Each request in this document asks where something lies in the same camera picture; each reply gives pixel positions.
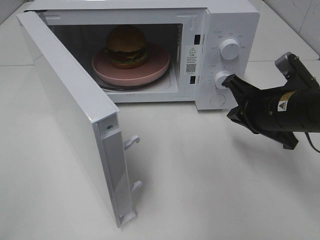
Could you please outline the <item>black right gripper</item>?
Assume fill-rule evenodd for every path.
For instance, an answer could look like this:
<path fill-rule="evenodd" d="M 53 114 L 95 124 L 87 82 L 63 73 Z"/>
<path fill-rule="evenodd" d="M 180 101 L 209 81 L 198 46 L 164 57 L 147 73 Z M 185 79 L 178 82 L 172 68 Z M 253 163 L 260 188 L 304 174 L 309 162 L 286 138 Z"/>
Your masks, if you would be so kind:
<path fill-rule="evenodd" d="M 259 89 L 231 74 L 222 82 L 237 103 L 227 117 L 234 123 L 272 139 L 286 150 L 294 150 L 298 139 L 293 132 L 320 132 L 320 89 Z"/>

